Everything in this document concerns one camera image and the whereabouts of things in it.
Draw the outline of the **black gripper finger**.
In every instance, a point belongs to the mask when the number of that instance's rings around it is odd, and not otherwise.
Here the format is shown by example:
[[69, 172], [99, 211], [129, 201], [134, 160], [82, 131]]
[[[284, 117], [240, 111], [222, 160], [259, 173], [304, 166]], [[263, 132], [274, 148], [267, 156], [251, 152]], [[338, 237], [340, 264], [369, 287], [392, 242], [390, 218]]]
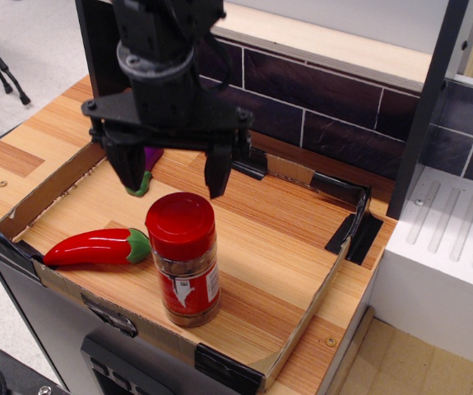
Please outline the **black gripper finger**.
[[141, 187], [145, 173], [144, 147], [119, 144], [106, 139], [104, 151], [123, 186], [137, 191]]
[[204, 176], [210, 199], [224, 195], [232, 165], [232, 148], [214, 145], [206, 152]]

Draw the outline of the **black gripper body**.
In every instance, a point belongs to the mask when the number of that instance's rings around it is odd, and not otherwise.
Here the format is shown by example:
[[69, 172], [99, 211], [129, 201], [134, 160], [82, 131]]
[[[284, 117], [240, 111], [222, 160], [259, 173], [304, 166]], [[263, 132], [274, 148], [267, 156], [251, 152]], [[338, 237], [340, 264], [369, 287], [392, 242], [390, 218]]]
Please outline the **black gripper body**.
[[162, 146], [193, 151], [226, 149], [235, 159], [248, 156], [252, 114], [216, 97], [200, 85], [194, 49], [168, 62], [134, 53], [123, 44], [116, 50], [131, 88], [85, 102], [92, 135], [127, 146]]

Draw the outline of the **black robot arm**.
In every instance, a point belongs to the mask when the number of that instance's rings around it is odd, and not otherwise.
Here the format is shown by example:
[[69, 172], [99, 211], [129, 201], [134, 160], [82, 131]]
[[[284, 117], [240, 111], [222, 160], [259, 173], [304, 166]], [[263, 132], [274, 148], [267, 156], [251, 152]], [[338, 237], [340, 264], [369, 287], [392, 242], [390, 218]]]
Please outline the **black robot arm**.
[[231, 60], [211, 33], [225, 17], [221, 1], [114, 1], [118, 66], [129, 91], [88, 100], [90, 136], [123, 186], [144, 189], [147, 147], [206, 153], [204, 177], [211, 198], [225, 192], [232, 164], [248, 156], [250, 111], [218, 98], [229, 84], [199, 80], [197, 46], [206, 42]]

